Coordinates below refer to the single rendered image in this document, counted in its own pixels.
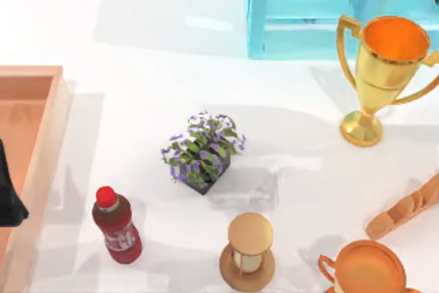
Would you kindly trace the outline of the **purple flower plant pot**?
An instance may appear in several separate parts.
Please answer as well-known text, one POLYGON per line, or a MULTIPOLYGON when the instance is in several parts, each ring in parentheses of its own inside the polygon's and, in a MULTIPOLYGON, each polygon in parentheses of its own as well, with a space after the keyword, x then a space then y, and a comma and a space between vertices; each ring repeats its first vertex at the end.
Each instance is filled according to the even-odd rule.
POLYGON ((185 133, 169 139, 161 159, 174 181, 205 195, 245 146, 246 136, 238 133, 232 118, 202 111, 188 118, 185 133))

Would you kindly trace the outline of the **wooden hourglass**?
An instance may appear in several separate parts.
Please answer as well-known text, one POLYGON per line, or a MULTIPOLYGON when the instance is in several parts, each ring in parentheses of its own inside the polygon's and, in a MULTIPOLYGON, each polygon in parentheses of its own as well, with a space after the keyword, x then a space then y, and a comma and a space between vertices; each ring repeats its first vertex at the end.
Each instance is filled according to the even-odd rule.
POLYGON ((269 284, 275 271, 273 236, 272 225, 259 213, 242 213, 232 220, 219 259, 222 278, 232 289, 258 292, 269 284))

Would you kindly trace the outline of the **red bottle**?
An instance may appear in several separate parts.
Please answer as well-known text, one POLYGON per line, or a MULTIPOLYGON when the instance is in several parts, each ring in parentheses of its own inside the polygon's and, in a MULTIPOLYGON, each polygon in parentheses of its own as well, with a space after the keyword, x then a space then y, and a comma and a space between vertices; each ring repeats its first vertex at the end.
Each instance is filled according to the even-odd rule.
POLYGON ((109 186, 100 187, 95 197, 93 220, 104 235, 110 256, 120 264, 136 261, 143 247, 130 202, 109 186))

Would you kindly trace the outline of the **light blue rack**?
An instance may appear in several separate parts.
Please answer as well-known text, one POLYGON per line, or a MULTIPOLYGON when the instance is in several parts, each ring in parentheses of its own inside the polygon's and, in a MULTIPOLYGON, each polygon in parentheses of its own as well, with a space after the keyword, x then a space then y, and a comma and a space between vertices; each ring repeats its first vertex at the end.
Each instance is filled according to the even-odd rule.
POLYGON ((439 50, 439 0, 246 0, 247 50, 254 59, 334 60, 342 15, 361 23, 397 15, 421 25, 439 50))

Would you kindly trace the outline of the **gold trophy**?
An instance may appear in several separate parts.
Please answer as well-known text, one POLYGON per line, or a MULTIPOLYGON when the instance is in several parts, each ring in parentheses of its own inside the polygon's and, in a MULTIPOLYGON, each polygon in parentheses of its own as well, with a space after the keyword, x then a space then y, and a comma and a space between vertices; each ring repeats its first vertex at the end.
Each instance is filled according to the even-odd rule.
POLYGON ((342 15, 337 24, 336 49, 346 79, 355 89, 360 110, 340 123, 351 144, 370 147, 380 142, 383 128, 375 114, 388 105, 420 99, 439 85, 439 75, 423 89, 400 97, 421 65, 439 65, 439 51, 430 52, 430 37, 417 23, 400 16, 379 16, 366 25, 342 15), (345 31, 359 40, 355 71, 345 54, 345 31))

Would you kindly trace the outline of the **salmon shallow box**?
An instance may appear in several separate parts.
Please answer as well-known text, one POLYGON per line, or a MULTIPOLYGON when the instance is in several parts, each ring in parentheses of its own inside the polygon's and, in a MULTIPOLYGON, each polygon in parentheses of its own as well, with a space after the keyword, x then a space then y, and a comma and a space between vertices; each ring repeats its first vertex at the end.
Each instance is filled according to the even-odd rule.
POLYGON ((27 291, 70 106, 61 66, 0 65, 0 139, 29 211, 20 226, 0 228, 0 293, 27 291))

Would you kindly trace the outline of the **bread loaf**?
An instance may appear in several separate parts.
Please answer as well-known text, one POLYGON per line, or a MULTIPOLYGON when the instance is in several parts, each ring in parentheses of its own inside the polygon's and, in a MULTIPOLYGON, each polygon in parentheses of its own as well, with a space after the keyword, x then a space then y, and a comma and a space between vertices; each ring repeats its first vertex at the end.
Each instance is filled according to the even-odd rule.
POLYGON ((421 188, 401 198, 393 207, 375 216, 366 226, 365 232, 370 239, 381 239, 438 203, 439 173, 421 188))

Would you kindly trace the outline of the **orange trophy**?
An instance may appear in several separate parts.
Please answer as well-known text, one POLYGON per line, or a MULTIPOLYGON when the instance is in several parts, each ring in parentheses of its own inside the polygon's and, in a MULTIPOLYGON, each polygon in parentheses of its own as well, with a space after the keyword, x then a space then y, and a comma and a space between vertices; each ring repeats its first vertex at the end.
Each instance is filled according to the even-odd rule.
POLYGON ((320 255, 318 266, 333 284, 324 293, 422 293, 407 287, 401 260, 376 241, 351 242, 335 260, 320 255))

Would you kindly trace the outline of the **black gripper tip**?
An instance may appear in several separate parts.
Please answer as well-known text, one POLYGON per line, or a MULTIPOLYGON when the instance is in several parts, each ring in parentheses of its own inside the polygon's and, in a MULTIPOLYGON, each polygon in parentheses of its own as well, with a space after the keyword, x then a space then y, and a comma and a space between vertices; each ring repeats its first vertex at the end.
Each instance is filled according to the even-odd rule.
POLYGON ((29 211, 12 184, 3 141, 0 139, 0 227, 17 227, 28 216, 29 211))

